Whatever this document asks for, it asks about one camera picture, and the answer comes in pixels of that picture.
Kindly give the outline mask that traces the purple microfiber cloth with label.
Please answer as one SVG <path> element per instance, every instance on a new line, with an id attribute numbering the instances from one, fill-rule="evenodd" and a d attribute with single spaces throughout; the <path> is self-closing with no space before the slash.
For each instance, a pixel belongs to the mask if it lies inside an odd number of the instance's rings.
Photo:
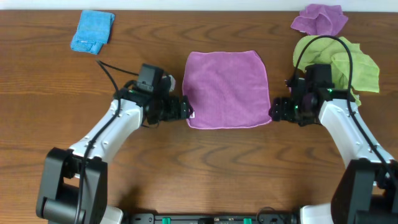
<path id="1" fill-rule="evenodd" d="M 266 67 L 254 50 L 191 52 L 182 91 L 193 107 L 191 128 L 255 128 L 272 121 Z"/>

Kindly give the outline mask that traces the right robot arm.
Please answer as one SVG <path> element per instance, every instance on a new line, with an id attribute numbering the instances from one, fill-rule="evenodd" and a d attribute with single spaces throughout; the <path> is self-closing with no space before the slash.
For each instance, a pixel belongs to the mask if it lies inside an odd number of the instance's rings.
<path id="1" fill-rule="evenodd" d="M 309 65 L 286 84 L 290 96 L 274 99 L 272 120 L 324 126 L 345 164 L 331 202 L 302 207 L 298 223 L 397 223 L 397 188 L 386 171 L 397 174 L 397 161 L 371 134 L 354 98 L 335 88 L 330 65 Z"/>

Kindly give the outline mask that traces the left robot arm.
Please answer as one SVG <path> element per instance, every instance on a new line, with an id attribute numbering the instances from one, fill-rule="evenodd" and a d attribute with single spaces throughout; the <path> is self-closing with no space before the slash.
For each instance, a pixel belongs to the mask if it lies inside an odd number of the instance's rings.
<path id="1" fill-rule="evenodd" d="M 165 70 L 143 64 L 137 79 L 116 86 L 109 109 L 83 138 L 46 155 L 36 215 L 49 223 L 122 223 L 123 211 L 108 205 L 108 166 L 139 128 L 190 117 L 175 84 Z"/>

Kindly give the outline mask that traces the crumpled green cloth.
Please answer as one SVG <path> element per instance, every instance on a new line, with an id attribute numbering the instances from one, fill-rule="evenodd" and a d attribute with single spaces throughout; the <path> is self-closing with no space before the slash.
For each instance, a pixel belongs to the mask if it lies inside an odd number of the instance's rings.
<path id="1" fill-rule="evenodd" d="M 294 49 L 293 64 L 302 71 L 309 65 L 329 64 L 335 88 L 345 90 L 349 83 L 349 58 L 342 43 L 349 48 L 353 59 L 351 90 L 378 93 L 379 67 L 361 51 L 359 44 L 353 44 L 344 37 L 340 37 L 340 41 L 331 38 L 315 40 L 314 35 L 301 38 Z"/>

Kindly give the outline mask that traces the crumpled purple cloth at back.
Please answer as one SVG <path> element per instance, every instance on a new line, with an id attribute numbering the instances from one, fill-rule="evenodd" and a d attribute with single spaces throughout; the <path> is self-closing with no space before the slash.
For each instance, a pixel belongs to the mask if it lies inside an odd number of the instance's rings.
<path id="1" fill-rule="evenodd" d="M 290 27 L 308 35 L 337 35 L 347 21 L 340 5 L 309 4 L 299 12 Z"/>

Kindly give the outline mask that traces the folded blue cloth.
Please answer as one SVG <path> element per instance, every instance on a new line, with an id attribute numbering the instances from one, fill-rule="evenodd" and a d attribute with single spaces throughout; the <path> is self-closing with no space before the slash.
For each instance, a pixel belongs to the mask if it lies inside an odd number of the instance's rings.
<path id="1" fill-rule="evenodd" d="M 98 55 L 108 43 L 115 15 L 110 12 L 83 10 L 70 48 L 76 52 Z"/>

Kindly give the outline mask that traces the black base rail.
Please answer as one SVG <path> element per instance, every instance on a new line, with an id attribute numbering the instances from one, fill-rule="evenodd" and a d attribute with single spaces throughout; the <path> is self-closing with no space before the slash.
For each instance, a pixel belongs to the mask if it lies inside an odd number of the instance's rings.
<path id="1" fill-rule="evenodd" d="M 293 213 L 262 213 L 260 215 L 154 215 L 133 214 L 123 224 L 299 224 Z"/>

